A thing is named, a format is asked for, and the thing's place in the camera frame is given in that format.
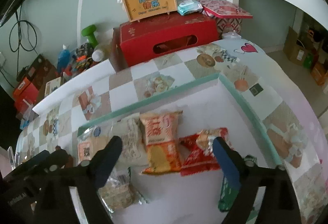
metal bolt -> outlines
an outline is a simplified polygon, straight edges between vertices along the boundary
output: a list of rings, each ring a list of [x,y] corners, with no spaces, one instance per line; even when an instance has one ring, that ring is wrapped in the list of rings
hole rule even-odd
[[[253,167],[253,166],[255,166],[255,163],[252,160],[246,160],[245,161],[245,164],[246,164],[247,167]]]
[[[55,171],[57,168],[58,168],[57,165],[51,165],[50,168],[49,168],[49,170],[50,171]]]
[[[86,167],[86,166],[89,165],[89,164],[90,164],[90,160],[82,160],[81,163],[80,163],[80,165],[81,165],[82,167]]]
[[[278,169],[283,170],[283,171],[286,170],[284,165],[278,165]]]

pink heart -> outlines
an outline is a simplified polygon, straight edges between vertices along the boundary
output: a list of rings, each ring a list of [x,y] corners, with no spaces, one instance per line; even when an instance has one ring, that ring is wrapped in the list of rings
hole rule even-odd
[[[252,46],[250,43],[245,43],[245,45],[243,45],[243,46],[241,47],[241,49],[242,49],[244,52],[247,52],[247,53],[257,52],[257,50],[255,49],[255,47]]]

white lid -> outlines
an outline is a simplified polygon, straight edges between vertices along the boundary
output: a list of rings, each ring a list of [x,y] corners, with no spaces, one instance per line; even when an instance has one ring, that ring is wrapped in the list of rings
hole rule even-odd
[[[95,61],[95,62],[100,62],[104,59],[105,55],[103,53],[103,51],[97,49],[95,51],[93,51],[92,53],[92,59]]]

red box lid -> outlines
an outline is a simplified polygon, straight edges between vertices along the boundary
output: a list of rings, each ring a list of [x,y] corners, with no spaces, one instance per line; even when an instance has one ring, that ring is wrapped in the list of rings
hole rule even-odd
[[[159,30],[168,29],[185,24],[211,21],[211,19],[199,12],[181,16],[177,12],[171,12],[148,17],[140,22],[125,22],[120,25],[121,43],[147,33],[153,33]]]
[[[235,4],[232,4],[229,1],[225,0],[200,0],[199,1],[204,10],[208,13],[213,14],[214,16],[220,19],[252,19],[253,16],[243,10],[241,7],[238,7]]]

bottle of blue liquid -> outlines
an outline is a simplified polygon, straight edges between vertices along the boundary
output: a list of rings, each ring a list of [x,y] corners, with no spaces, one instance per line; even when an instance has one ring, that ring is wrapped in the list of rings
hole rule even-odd
[[[67,46],[63,44],[63,50],[59,53],[58,62],[57,62],[57,72],[61,74],[69,63],[70,52],[67,49]]]

